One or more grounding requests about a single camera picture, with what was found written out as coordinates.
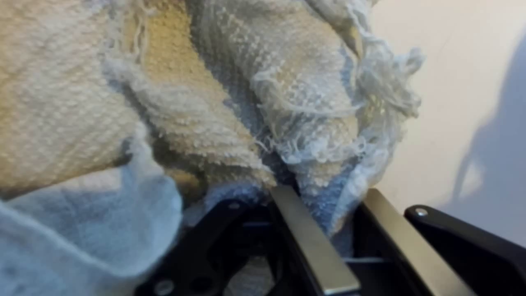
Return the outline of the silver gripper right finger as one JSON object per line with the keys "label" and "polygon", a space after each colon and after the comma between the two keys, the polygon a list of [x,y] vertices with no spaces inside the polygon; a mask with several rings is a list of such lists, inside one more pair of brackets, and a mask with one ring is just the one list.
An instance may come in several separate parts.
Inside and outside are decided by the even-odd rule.
{"label": "silver gripper right finger", "polygon": [[387,241],[390,256],[424,296],[475,296],[475,291],[431,246],[431,243],[378,190],[370,189],[364,213]]}

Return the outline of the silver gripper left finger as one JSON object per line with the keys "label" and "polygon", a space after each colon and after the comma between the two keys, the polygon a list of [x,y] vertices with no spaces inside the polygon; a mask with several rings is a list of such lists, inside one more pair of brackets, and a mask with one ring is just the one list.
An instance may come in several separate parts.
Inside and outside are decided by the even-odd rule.
{"label": "silver gripper left finger", "polygon": [[295,189],[278,186],[272,190],[272,199],[300,250],[301,263],[308,279],[314,284],[316,296],[354,296],[359,292],[359,278],[344,263]]}

